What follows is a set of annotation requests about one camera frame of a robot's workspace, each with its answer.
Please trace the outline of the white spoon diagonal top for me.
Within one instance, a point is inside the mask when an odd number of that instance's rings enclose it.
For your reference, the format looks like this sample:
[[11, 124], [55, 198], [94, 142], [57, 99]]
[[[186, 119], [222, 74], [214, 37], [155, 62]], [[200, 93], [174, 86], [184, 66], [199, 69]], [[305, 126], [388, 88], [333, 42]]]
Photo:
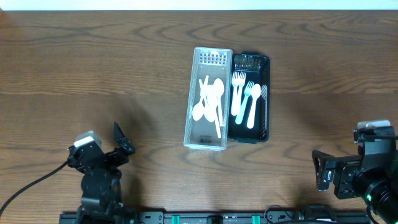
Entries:
[[192, 117], [194, 121], [198, 121], [204, 115], [205, 106], [203, 103], [206, 101], [206, 94], [205, 94], [205, 86], [208, 83], [209, 76], [205, 77], [205, 81], [199, 79], [200, 84], [200, 100], [199, 102], [193, 107]]

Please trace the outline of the white spoon bowl down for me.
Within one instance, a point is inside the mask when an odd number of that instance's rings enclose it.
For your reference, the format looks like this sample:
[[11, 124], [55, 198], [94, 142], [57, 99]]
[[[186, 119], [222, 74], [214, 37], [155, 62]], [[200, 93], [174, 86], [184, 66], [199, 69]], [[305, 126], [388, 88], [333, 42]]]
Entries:
[[203, 114], [204, 114], [204, 117], [207, 119], [207, 121], [212, 123], [215, 119], [214, 119], [214, 116], [211, 114], [210, 106], [207, 101], [205, 86], [201, 79], [199, 79], [199, 84], [200, 84], [200, 88], [201, 88], [201, 97], [203, 98], [203, 102], [205, 104]]

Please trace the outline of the white spoon crossed under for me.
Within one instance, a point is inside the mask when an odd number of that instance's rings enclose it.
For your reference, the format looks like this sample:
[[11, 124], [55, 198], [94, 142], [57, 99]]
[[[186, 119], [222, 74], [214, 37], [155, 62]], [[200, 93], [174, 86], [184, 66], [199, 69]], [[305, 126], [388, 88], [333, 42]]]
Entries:
[[220, 130], [220, 124], [219, 124], [218, 116], [217, 116], [217, 113], [216, 113], [216, 108], [218, 106], [216, 96], [215, 95], [208, 95], [207, 96], [207, 101], [208, 101], [208, 104], [210, 106], [211, 114], [214, 116], [214, 119], [215, 119], [214, 123], [215, 123], [215, 129], [216, 129], [217, 137], [220, 139], [221, 138], [221, 130]]

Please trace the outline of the white plastic spoon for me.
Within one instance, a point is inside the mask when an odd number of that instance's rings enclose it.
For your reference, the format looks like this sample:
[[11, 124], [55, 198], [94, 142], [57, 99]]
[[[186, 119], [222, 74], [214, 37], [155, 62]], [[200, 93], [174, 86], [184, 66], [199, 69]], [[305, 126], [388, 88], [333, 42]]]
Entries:
[[215, 90], [216, 98], [218, 100], [218, 120], [221, 127], [223, 127], [223, 110], [221, 106], [221, 97], [224, 93], [224, 83], [220, 78], [217, 78], [213, 83], [213, 88]]

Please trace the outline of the pinkish white plastic fork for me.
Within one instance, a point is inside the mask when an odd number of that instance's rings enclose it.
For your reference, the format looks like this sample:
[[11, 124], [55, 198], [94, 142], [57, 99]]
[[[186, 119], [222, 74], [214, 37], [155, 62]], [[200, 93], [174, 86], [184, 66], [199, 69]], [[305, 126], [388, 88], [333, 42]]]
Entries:
[[241, 104], [241, 95], [242, 95], [242, 91], [243, 91], [243, 86], [245, 85], [246, 82], [246, 73], [245, 72], [238, 72], [239, 73], [239, 85], [238, 85], [238, 91], [236, 94], [236, 98], [235, 98], [235, 113], [237, 116], [239, 114], [240, 111], [240, 104]]

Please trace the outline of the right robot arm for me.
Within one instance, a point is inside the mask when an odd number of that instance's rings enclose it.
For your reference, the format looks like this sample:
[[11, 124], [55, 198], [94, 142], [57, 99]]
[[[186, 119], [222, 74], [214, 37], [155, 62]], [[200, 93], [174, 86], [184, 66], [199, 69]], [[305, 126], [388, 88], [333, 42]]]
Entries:
[[363, 141], [357, 156], [312, 151], [317, 189], [326, 191], [334, 185], [336, 198], [361, 198], [369, 212], [386, 223], [397, 223], [396, 141], [396, 136]]

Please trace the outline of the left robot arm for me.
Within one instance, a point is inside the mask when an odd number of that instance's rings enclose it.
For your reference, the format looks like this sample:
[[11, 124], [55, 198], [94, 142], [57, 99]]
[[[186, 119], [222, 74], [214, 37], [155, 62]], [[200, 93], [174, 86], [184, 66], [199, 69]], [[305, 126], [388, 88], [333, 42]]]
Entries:
[[129, 162], [135, 147], [114, 123], [114, 141], [118, 147], [104, 153], [94, 131], [76, 137], [68, 148], [68, 166], [83, 173], [81, 205], [76, 223], [137, 223], [137, 214], [123, 203], [119, 166]]

